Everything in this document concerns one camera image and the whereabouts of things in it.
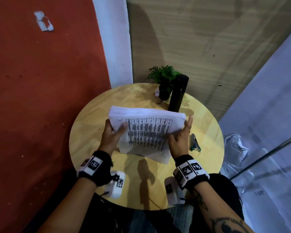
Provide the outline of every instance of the potted plant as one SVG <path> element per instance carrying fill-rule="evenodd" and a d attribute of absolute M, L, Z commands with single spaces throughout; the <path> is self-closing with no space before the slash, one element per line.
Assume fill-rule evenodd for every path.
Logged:
<path fill-rule="evenodd" d="M 153 79 L 159 84 L 159 98 L 161 100 L 168 100 L 173 89 L 173 81 L 176 76 L 181 74 L 177 72 L 172 66 L 154 66 L 150 69 L 148 79 Z"/>

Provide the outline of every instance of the hand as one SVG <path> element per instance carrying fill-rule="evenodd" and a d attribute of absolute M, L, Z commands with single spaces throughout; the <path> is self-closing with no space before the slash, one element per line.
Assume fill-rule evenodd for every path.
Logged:
<path fill-rule="evenodd" d="M 118 144 L 118 141 L 120 140 L 120 137 L 125 133 L 126 129 L 127 124 L 125 123 L 116 133 L 113 133 L 110 120 L 107 119 L 105 124 L 105 130 L 102 133 L 101 143 L 98 147 L 98 150 L 104 151 L 111 156 Z"/>
<path fill-rule="evenodd" d="M 193 117 L 190 116 L 189 120 L 184 122 L 184 128 L 182 131 L 176 137 L 174 137 L 174 135 L 168 136 L 169 149 L 174 160 L 181 155 L 189 154 L 188 139 L 192 122 Z"/>

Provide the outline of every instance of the person's left hand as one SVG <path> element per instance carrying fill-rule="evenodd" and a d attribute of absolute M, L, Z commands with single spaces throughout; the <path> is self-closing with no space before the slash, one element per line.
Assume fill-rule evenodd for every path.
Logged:
<path fill-rule="evenodd" d="M 126 132 L 126 130 L 127 124 L 125 123 L 116 133 L 113 133 L 110 120 L 107 119 L 105 124 L 105 130 L 102 134 L 101 143 L 98 147 L 98 150 L 104 151 L 111 156 L 113 151 L 116 149 L 120 137 Z"/>

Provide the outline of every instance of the metal rod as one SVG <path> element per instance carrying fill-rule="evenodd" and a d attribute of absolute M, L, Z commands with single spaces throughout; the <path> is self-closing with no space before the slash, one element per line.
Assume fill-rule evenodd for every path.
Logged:
<path fill-rule="evenodd" d="M 284 147 L 286 147 L 287 145 L 291 144 L 291 138 L 286 140 L 285 142 L 283 142 L 282 144 L 280 144 L 279 146 L 277 146 L 276 148 L 272 149 L 270 152 L 268 152 L 267 154 L 263 155 L 261 158 L 259 158 L 258 160 L 254 161 L 252 164 L 250 164 L 249 166 L 245 167 L 243 170 L 241 170 L 239 173 L 237 173 L 236 175 L 232 176 L 230 178 L 230 180 L 233 180 L 234 178 L 238 177 L 240 174 L 242 174 L 243 172 L 247 171 L 249 168 L 251 168 L 253 165 L 256 165 L 257 163 L 260 163 L 261 161 L 263 161 L 264 159 L 272 156 L 273 154 L 277 153 L 278 151 L 280 151 L 281 149 L 283 149 Z"/>

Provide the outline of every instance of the forearm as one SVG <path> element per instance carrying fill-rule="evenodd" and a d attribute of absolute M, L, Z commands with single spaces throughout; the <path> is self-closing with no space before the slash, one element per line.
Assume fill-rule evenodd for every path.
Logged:
<path fill-rule="evenodd" d="M 194 187 L 202 215 L 213 233 L 254 233 L 208 182 Z"/>
<path fill-rule="evenodd" d="M 79 232 L 96 188 L 91 180 L 80 178 L 38 233 Z"/>

